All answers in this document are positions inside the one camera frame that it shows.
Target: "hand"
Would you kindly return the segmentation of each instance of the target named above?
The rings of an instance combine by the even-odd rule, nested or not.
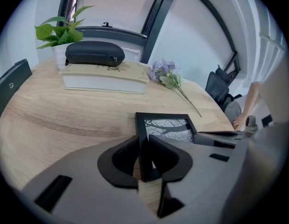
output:
[[[239,115],[233,120],[233,128],[235,131],[241,131],[243,124],[245,124],[247,116],[244,114]]]

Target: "black eyeglass case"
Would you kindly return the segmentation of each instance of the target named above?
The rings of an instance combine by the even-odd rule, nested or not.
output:
[[[65,52],[66,62],[118,66],[125,59],[122,48],[110,42],[82,41],[69,45]]]

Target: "office chair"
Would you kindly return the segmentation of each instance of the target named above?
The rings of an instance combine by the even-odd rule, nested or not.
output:
[[[226,95],[229,92],[227,84],[215,72],[209,74],[205,91],[213,98],[213,100],[221,107]]]
[[[23,59],[14,64],[0,78],[0,117],[9,100],[19,87],[32,75],[28,61]]]

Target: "window handle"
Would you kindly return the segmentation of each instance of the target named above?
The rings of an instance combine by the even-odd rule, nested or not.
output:
[[[105,24],[105,25],[103,25],[102,27],[111,28],[111,26],[109,26],[109,22],[105,21],[105,22],[103,22],[103,24]]]

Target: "picture frame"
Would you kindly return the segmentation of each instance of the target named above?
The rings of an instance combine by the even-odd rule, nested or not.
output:
[[[148,146],[148,136],[150,134],[193,142],[193,136],[197,133],[188,114],[136,112],[135,124],[136,134],[139,137],[139,165],[143,182],[149,182],[161,177],[157,169],[153,167],[150,156]]]

